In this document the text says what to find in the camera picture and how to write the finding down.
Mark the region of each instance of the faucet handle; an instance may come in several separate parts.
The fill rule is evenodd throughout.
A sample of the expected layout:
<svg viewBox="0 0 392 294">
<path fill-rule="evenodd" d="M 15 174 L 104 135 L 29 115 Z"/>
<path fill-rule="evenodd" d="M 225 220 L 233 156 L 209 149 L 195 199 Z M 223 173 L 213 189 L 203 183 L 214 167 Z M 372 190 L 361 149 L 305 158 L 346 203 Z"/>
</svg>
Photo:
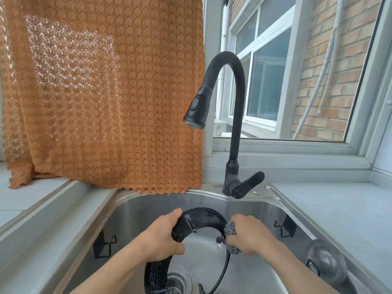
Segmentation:
<svg viewBox="0 0 392 294">
<path fill-rule="evenodd" d="M 265 178 L 264 172 L 258 171 L 247 180 L 241 182 L 239 179 L 232 181 L 228 185 L 230 195 L 236 199 L 241 199 Z"/>
</svg>

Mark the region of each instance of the drain strainer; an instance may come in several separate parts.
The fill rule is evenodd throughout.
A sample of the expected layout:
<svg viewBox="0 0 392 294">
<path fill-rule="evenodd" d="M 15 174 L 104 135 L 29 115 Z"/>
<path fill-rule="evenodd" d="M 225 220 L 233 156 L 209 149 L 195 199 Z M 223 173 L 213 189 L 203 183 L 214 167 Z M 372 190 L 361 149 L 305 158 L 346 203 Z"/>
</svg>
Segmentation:
<svg viewBox="0 0 392 294">
<path fill-rule="evenodd" d="M 170 267 L 167 273 L 169 294 L 191 294 L 192 280 L 188 272 L 178 267 Z"/>
</svg>

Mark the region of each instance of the knitted curtain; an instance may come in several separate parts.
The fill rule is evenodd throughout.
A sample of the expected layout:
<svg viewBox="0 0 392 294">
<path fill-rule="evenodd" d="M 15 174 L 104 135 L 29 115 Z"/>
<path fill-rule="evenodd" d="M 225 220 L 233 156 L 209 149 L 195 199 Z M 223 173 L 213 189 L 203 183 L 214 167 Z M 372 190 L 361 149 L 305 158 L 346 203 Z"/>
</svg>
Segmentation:
<svg viewBox="0 0 392 294">
<path fill-rule="evenodd" d="M 11 188 L 201 186 L 202 0 L 0 0 L 0 39 Z"/>
</svg>

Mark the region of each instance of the stainless steel sink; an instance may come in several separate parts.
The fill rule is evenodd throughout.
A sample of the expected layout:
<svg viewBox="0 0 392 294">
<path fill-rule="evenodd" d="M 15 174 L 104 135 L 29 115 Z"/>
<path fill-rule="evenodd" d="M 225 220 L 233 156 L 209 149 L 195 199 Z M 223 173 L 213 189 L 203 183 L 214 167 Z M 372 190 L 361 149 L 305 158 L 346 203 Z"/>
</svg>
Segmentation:
<svg viewBox="0 0 392 294">
<path fill-rule="evenodd" d="M 193 207 L 210 207 L 220 212 L 227 220 L 236 213 L 253 215 L 260 219 L 287 247 L 306 263 L 308 245 L 314 238 L 328 239 L 315 223 L 311 223 L 291 202 L 279 193 L 272 185 L 260 185 L 245 198 L 236 200 L 221 194 L 221 186 L 206 185 L 203 190 L 190 190 L 185 195 L 139 195 L 132 191 L 119 191 L 114 210 L 111 215 L 102 216 L 107 222 L 103 227 L 106 241 L 115 234 L 117 243 L 112 245 L 112 255 L 132 241 L 145 230 L 157 217 L 171 212 L 177 207 L 187 210 Z M 293 237 L 282 238 L 275 221 L 283 223 L 289 216 L 297 225 Z M 209 292 L 225 263 L 226 250 L 223 244 L 216 242 L 218 232 L 212 228 L 203 228 L 184 240 L 186 252 L 183 256 L 175 256 L 169 268 L 170 293 L 191 293 L 192 287 L 201 283 Z M 351 258 L 344 254 L 349 269 L 348 278 L 337 290 L 342 294 L 349 293 L 386 293 L 374 281 L 373 277 L 361 270 Z M 87 253 L 79 254 L 74 266 L 70 267 L 63 280 L 65 290 L 69 293 L 81 282 L 98 270 L 108 258 L 95 259 L 93 248 Z M 144 293 L 144 265 L 129 280 L 122 293 Z M 280 278 L 258 256 L 240 254 L 232 256 L 226 274 L 215 292 L 227 293 L 287 293 Z"/>
</svg>

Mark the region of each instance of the faucet spout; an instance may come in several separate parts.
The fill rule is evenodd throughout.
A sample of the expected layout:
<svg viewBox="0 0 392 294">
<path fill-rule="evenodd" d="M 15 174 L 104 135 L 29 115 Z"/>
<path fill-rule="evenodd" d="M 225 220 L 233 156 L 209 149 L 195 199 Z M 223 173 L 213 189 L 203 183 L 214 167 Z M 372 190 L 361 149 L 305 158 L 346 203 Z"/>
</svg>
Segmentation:
<svg viewBox="0 0 392 294">
<path fill-rule="evenodd" d="M 224 51 L 217 54 L 209 64 L 201 87 L 196 97 L 190 104 L 183 120 L 192 128 L 203 129 L 207 119 L 212 92 L 218 79 L 219 71 L 224 65 L 229 65 L 233 70 L 236 82 L 236 99 L 234 103 L 233 128 L 231 133 L 230 155 L 226 164 L 225 182 L 223 193 L 227 196 L 240 199 L 244 197 L 252 188 L 264 180 L 264 173 L 259 171 L 252 177 L 241 182 L 238 178 L 239 164 L 238 152 L 241 140 L 241 127 L 243 110 L 245 105 L 245 74 L 239 58 L 232 52 Z"/>
</svg>

